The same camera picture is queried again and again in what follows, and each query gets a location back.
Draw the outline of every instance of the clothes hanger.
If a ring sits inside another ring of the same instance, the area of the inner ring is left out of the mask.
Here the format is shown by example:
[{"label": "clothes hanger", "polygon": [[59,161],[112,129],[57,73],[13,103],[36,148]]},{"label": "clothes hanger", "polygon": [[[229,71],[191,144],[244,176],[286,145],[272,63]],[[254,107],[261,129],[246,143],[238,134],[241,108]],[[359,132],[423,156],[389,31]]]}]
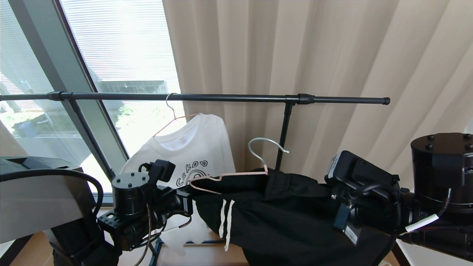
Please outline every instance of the clothes hanger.
[{"label": "clothes hanger", "polygon": [[166,105],[167,105],[167,107],[171,108],[171,110],[173,110],[174,119],[171,120],[169,123],[167,123],[167,124],[166,124],[163,128],[161,128],[158,132],[156,132],[156,133],[153,135],[153,137],[156,137],[156,135],[158,135],[158,134],[159,134],[161,131],[163,131],[167,126],[169,126],[172,122],[176,121],[176,120],[179,119],[179,118],[186,118],[186,117],[189,118],[189,117],[193,117],[193,116],[199,115],[199,114],[192,114],[192,115],[184,115],[184,116],[176,117],[176,112],[175,112],[174,108],[172,108],[172,107],[169,105],[169,103],[167,102],[167,99],[169,98],[169,96],[170,96],[171,94],[176,94],[176,93],[175,93],[175,92],[172,92],[172,93],[169,93],[169,94],[167,95],[167,97],[166,97]]},{"label": "clothes hanger", "polygon": [[250,140],[250,142],[248,142],[248,149],[250,150],[250,153],[253,154],[253,156],[255,156],[256,158],[258,158],[258,160],[261,161],[261,163],[263,164],[263,168],[264,168],[264,172],[239,172],[239,173],[226,173],[226,174],[222,174],[220,175],[219,177],[215,178],[215,177],[211,177],[211,176],[205,176],[205,177],[195,177],[195,178],[192,178],[191,180],[189,180],[189,185],[197,190],[201,190],[201,191],[206,191],[206,192],[210,192],[210,193],[215,193],[215,194],[221,194],[221,193],[218,193],[218,192],[215,192],[215,191],[211,191],[211,190],[208,190],[208,189],[204,189],[204,188],[200,188],[200,187],[196,187],[192,184],[193,181],[195,180],[202,180],[202,179],[209,179],[209,180],[212,180],[212,181],[217,181],[217,182],[220,182],[222,181],[222,178],[225,177],[225,176],[249,176],[249,175],[268,175],[268,166],[266,165],[266,162],[263,160],[263,158],[261,158],[259,155],[257,155],[253,149],[251,148],[251,143],[253,143],[254,141],[269,141],[271,143],[274,143],[278,146],[278,148],[283,151],[283,152],[286,152],[286,153],[289,153],[288,150],[285,150],[283,147],[281,147],[281,145],[279,145],[279,143],[275,142],[274,140],[270,140],[270,139],[267,139],[267,138],[254,138],[252,140]]}]

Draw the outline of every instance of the hanger hook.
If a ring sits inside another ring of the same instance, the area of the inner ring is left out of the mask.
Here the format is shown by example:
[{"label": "hanger hook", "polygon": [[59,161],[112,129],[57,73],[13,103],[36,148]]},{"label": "hanger hook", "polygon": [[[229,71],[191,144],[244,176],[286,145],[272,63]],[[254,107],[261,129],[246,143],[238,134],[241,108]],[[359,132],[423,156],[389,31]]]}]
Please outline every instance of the hanger hook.
[{"label": "hanger hook", "polygon": [[266,165],[266,162],[263,160],[263,158],[261,158],[258,154],[256,154],[253,151],[253,149],[251,148],[251,143],[253,143],[254,141],[269,141],[269,142],[272,142],[272,143],[276,144],[281,151],[283,151],[285,153],[289,153],[288,150],[285,150],[283,147],[281,147],[281,145],[279,145],[279,143],[275,142],[274,140],[270,140],[270,139],[267,139],[267,138],[254,138],[254,139],[250,140],[250,142],[248,142],[248,149],[250,150],[250,153],[253,154],[253,156],[258,158],[263,163],[263,165]]},{"label": "hanger hook", "polygon": [[176,93],[175,93],[175,92],[171,92],[171,93],[169,93],[169,94],[166,96],[166,105],[167,105],[167,107],[171,108],[171,110],[173,110],[174,119],[176,119],[176,111],[174,111],[174,108],[172,108],[172,107],[169,105],[169,103],[167,102],[167,99],[169,98],[169,96],[170,96],[171,94],[176,94]]}]

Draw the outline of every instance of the black metal rod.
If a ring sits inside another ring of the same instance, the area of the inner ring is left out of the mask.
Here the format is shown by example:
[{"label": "black metal rod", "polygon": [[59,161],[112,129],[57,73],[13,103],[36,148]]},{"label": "black metal rod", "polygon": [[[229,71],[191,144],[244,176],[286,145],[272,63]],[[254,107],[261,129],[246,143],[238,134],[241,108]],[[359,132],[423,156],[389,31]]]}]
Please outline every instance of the black metal rod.
[{"label": "black metal rod", "polygon": [[[286,107],[284,108],[284,119],[282,120],[282,129],[281,129],[281,136],[279,138],[279,145],[284,148],[286,144],[286,137],[288,135],[289,129],[289,119],[291,118],[292,107],[294,104],[286,103]],[[276,157],[276,166],[274,167],[275,170],[281,169],[282,163],[282,151],[278,149],[278,156]]]},{"label": "black metal rod", "polygon": [[[103,92],[50,92],[48,94],[0,95],[4,100],[166,100],[167,94],[151,93],[103,93]],[[170,101],[217,101],[217,102],[272,102],[272,103],[351,103],[351,104],[382,104],[387,105],[389,98],[358,98],[358,97],[316,97],[309,94],[299,95],[243,95],[243,94],[172,94]]]},{"label": "black metal rod", "polygon": [[90,141],[94,152],[97,153],[98,162],[103,164],[103,166],[105,168],[105,174],[111,180],[112,178],[115,177],[115,173],[113,172],[112,168],[108,164],[108,161],[105,158],[104,153],[100,149],[100,146],[98,145],[97,140],[95,139],[94,135],[92,134],[92,131],[90,130],[90,127],[88,126],[84,115],[82,114],[82,111],[79,107],[79,104],[77,104],[77,101],[75,101],[75,100],[69,100],[69,103],[70,103],[70,106],[72,107],[72,110],[74,110],[74,112],[76,113],[77,118],[78,118],[82,128],[84,129],[84,132],[85,132],[88,140]]}]

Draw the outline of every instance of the glass pane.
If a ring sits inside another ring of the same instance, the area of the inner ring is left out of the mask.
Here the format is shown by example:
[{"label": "glass pane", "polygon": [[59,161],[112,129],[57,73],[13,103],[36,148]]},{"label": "glass pane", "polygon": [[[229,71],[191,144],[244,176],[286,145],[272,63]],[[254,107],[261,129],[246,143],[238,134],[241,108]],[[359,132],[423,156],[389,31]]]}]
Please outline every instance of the glass pane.
[{"label": "glass pane", "polygon": [[[0,0],[0,93],[53,91],[7,0]],[[0,120],[31,156],[62,158],[80,165],[104,191],[111,185],[61,102],[2,101]]]},{"label": "glass pane", "polygon": [[[100,92],[180,93],[160,0],[61,0],[67,21]],[[178,116],[182,102],[173,101]],[[172,118],[164,102],[104,101],[132,156]],[[185,124],[172,123],[167,134]]]}]

